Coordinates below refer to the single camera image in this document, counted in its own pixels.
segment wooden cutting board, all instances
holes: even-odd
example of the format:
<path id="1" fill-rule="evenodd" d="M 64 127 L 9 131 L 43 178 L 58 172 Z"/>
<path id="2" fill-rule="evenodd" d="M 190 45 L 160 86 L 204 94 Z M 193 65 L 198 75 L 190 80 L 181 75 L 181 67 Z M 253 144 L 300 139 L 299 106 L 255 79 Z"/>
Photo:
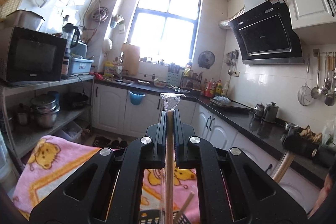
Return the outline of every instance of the wooden cutting board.
<path id="1" fill-rule="evenodd" d="M 128 75 L 137 75 L 139 69 L 139 59 L 140 59 L 140 47 L 131 44 L 123 44 L 121 47 L 122 55 L 122 65 L 123 74 L 126 74 L 128 70 Z"/>

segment wooden stick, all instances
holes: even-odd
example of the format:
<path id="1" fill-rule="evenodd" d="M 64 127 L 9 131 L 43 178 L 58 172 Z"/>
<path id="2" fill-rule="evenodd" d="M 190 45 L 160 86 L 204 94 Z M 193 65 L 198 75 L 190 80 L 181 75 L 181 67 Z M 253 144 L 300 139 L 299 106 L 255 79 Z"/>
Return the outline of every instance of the wooden stick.
<path id="1" fill-rule="evenodd" d="M 194 192 L 190 192 L 189 196 L 187 197 L 187 199 L 185 200 L 184 204 L 182 205 L 181 209 L 179 210 L 179 212 L 176 214 L 175 218 L 174 218 L 174 222 L 173 224 L 178 224 L 179 222 L 179 218 L 181 217 L 181 215 L 184 213 L 184 211 L 187 209 L 187 207 L 189 206 L 190 202 L 192 201 L 192 199 L 194 198 L 195 193 Z"/>
<path id="2" fill-rule="evenodd" d="M 164 224 L 173 223 L 173 182 L 174 182 L 174 139 L 173 139 L 174 110 L 167 112 L 167 139 L 165 160 L 165 187 L 164 190 Z"/>

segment ventilation duct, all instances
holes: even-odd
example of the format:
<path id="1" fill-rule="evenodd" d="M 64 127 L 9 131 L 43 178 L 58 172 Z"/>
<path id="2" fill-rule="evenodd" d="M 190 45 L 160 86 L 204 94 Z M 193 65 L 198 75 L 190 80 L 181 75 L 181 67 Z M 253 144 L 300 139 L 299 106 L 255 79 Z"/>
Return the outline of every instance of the ventilation duct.
<path id="1" fill-rule="evenodd" d="M 229 22 L 233 19 L 235 19 L 236 17 L 239 17 L 241 16 L 243 13 L 245 13 L 245 5 L 244 7 L 239 10 L 238 13 L 236 13 L 234 16 L 228 18 L 227 20 L 221 20 L 220 22 L 218 22 L 218 26 L 221 28 L 221 29 L 230 29 L 230 26 L 229 26 Z"/>

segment kitchen countertop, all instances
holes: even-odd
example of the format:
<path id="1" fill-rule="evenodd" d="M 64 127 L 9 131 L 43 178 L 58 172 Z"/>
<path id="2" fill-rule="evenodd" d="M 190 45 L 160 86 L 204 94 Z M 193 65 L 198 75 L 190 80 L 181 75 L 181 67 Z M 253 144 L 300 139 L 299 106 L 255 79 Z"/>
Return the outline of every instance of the kitchen countertop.
<path id="1" fill-rule="evenodd" d="M 157 88 L 151 85 L 140 85 L 136 81 L 131 85 L 123 83 L 109 82 L 96 80 L 97 84 L 114 86 L 116 88 L 142 91 L 149 94 L 158 95 L 162 92 L 178 93 L 173 89 L 164 87 Z M 212 105 L 209 98 L 204 96 L 193 96 L 191 94 L 185 94 L 185 97 L 181 97 L 182 100 L 198 102 L 207 110 L 217 115 L 232 127 L 237 129 L 246 138 L 258 145 L 265 152 L 270 154 L 276 160 L 280 160 L 285 150 L 282 147 L 282 139 L 284 137 L 284 127 L 277 123 L 262 122 L 260 120 L 253 119 L 252 112 L 242 113 L 224 110 L 221 107 Z M 304 176 L 307 180 L 315 184 L 317 187 L 322 188 L 325 176 L 328 173 L 328 169 L 320 165 L 313 164 L 311 160 L 308 160 L 302 156 L 295 156 L 291 164 L 291 168 L 296 172 Z"/>

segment sink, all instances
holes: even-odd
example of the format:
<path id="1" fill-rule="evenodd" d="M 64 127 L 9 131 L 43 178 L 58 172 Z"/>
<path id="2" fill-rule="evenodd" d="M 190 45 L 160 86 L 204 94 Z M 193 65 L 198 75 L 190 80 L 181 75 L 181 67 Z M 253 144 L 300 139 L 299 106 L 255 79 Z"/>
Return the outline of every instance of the sink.
<path id="1" fill-rule="evenodd" d="M 116 79 L 116 80 L 113 80 L 113 82 L 122 83 L 125 85 L 132 85 L 134 83 L 134 81 L 126 80 L 126 79 L 123 79 L 123 80 Z"/>

